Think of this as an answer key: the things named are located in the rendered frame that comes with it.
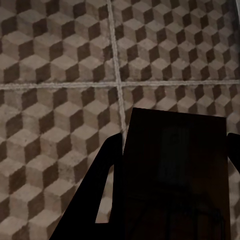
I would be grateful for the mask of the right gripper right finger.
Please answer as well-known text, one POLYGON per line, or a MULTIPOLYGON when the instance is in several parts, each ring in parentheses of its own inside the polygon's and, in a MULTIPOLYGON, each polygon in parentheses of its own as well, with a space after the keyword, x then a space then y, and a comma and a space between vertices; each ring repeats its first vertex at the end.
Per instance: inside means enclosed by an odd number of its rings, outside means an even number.
POLYGON ((228 133, 225 143, 227 155, 240 173, 240 135, 228 133))

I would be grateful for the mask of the mousetrap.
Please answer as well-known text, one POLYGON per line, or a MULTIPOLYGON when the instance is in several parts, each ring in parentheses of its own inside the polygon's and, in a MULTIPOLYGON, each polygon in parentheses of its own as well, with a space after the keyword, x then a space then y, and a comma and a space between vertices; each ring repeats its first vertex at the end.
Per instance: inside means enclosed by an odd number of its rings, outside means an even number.
POLYGON ((226 117, 133 107, 125 240, 231 240, 226 117))

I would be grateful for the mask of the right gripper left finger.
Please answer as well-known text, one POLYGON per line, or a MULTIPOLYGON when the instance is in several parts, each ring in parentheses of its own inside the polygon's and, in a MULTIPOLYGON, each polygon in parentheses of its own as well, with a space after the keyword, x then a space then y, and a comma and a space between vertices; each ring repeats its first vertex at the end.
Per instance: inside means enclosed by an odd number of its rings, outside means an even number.
POLYGON ((105 140, 50 240, 125 240, 121 133, 105 140), (109 223, 95 223, 113 164, 111 219, 109 223))

